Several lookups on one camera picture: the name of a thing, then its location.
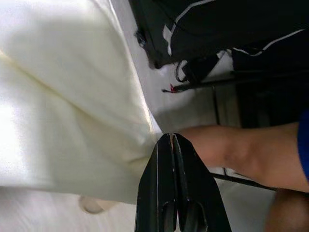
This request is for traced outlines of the thin black rod red tip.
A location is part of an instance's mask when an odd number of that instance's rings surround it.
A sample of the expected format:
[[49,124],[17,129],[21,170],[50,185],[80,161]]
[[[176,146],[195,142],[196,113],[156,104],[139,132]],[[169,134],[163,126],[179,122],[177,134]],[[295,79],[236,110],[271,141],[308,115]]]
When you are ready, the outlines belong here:
[[220,81],[204,82],[198,84],[183,84],[178,86],[173,86],[172,84],[170,84],[169,89],[161,89],[161,91],[163,93],[181,93],[191,89],[225,86],[233,83],[234,81],[232,80],[220,80]]

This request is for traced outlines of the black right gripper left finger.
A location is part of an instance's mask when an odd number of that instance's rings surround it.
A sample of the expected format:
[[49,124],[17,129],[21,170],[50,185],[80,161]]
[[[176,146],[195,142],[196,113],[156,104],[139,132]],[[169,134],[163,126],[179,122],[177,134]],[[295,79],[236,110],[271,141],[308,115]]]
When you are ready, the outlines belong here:
[[175,232],[177,222],[176,177],[170,135],[155,144],[141,176],[135,232]]

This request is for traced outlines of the black jacket white stripes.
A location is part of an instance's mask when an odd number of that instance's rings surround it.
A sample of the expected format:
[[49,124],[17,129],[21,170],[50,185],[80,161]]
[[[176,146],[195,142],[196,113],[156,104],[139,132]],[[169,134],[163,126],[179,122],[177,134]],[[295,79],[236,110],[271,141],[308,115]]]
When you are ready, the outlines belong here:
[[214,123],[298,121],[309,110],[309,0],[129,0],[151,67],[207,87]]

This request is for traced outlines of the cream cartoon print quilt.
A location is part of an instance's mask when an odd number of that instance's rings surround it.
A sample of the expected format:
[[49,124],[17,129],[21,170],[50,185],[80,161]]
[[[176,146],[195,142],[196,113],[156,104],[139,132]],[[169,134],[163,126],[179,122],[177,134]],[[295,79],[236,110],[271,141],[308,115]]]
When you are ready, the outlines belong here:
[[0,187],[135,204],[160,133],[111,0],[0,0]]

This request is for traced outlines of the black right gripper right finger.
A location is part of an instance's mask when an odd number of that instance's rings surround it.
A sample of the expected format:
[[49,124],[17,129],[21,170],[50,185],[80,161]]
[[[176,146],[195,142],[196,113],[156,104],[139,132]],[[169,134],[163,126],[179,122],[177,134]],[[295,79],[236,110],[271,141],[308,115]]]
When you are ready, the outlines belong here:
[[178,216],[182,232],[231,232],[219,188],[193,145],[174,135]]

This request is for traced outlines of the beige rounded item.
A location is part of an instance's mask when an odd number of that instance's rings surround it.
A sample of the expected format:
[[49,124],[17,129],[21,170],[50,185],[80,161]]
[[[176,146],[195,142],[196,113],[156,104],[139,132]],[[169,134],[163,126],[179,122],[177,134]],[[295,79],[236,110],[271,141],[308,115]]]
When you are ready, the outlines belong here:
[[87,196],[79,198],[79,206],[86,213],[97,215],[106,212],[117,205],[115,201],[105,201]]

